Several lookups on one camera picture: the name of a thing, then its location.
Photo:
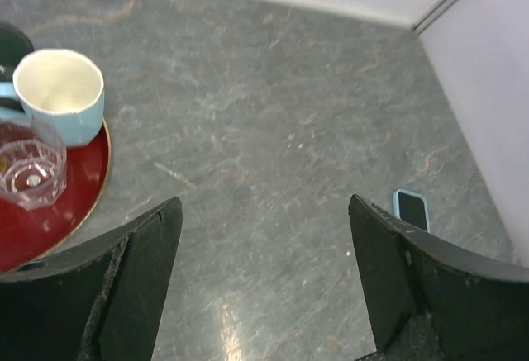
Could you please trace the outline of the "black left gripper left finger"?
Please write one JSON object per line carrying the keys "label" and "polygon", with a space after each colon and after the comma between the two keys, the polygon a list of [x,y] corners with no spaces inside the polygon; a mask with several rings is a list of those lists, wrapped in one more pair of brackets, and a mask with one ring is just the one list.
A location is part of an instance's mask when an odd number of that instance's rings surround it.
{"label": "black left gripper left finger", "polygon": [[183,224],[178,197],[1,275],[3,360],[149,360]]}

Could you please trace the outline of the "phone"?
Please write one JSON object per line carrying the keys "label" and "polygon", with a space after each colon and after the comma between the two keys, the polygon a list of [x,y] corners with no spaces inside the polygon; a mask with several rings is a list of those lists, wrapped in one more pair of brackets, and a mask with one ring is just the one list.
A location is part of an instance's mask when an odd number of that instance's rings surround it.
{"label": "phone", "polygon": [[425,232],[430,233],[427,200],[423,195],[404,189],[393,193],[393,214]]}

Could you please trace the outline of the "light blue ceramic mug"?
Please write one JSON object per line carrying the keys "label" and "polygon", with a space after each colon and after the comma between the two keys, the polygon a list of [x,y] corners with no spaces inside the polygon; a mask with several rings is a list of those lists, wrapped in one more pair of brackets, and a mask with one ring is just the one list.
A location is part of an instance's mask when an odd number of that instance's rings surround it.
{"label": "light blue ceramic mug", "polygon": [[55,127],[68,147],[88,145],[103,124],[105,83],[86,55],[40,49],[25,55],[1,82],[1,118],[30,118]]}

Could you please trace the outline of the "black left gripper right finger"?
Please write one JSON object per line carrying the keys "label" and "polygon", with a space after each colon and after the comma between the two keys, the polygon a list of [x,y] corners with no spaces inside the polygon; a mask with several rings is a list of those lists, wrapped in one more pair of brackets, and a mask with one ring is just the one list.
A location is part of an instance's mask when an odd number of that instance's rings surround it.
{"label": "black left gripper right finger", "polygon": [[355,257],[378,355],[433,338],[444,360],[528,358],[528,269],[463,249],[357,194]]}

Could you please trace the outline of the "round red tray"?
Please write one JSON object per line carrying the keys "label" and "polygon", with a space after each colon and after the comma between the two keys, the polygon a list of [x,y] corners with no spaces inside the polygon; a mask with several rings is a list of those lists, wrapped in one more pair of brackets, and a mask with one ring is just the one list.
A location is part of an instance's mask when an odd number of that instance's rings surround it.
{"label": "round red tray", "polygon": [[34,211],[1,201],[1,270],[7,272],[58,247],[87,220],[112,161],[106,122],[90,144],[67,150],[67,187],[54,205]]}

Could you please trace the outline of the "clear glass cup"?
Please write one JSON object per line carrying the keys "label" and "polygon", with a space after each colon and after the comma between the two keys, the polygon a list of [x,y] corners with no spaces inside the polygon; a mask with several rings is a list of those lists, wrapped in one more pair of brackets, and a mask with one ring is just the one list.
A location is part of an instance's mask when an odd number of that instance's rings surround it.
{"label": "clear glass cup", "polygon": [[67,150],[56,129],[28,118],[1,121],[1,199],[33,211],[67,186]]}

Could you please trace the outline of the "dark green cup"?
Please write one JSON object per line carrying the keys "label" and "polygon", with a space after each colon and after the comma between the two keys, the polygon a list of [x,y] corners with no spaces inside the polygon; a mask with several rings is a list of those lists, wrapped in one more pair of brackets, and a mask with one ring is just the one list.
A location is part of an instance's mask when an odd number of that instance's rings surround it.
{"label": "dark green cup", "polygon": [[2,21],[0,48],[1,81],[11,82],[14,69],[34,50],[34,46],[19,28]]}

